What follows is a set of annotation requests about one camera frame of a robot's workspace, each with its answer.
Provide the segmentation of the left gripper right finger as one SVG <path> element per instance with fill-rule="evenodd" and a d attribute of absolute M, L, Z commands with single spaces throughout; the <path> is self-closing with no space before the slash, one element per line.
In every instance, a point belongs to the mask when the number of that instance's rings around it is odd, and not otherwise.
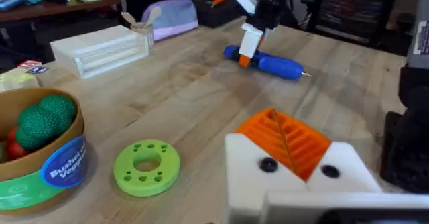
<path fill-rule="evenodd" d="M 280 128 L 290 165 L 280 163 L 278 187 L 308 192 L 381 193 L 354 147 L 335 142 L 314 128 L 279 111 Z"/>

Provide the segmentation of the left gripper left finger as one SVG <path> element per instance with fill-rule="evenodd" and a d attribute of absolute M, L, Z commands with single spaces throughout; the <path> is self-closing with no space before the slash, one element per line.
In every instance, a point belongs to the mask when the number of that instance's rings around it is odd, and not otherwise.
<path fill-rule="evenodd" d="M 225 136 L 227 223 L 258 223 L 268 192 L 306 190 L 287 143 L 306 130 L 302 122 L 269 108 Z"/>

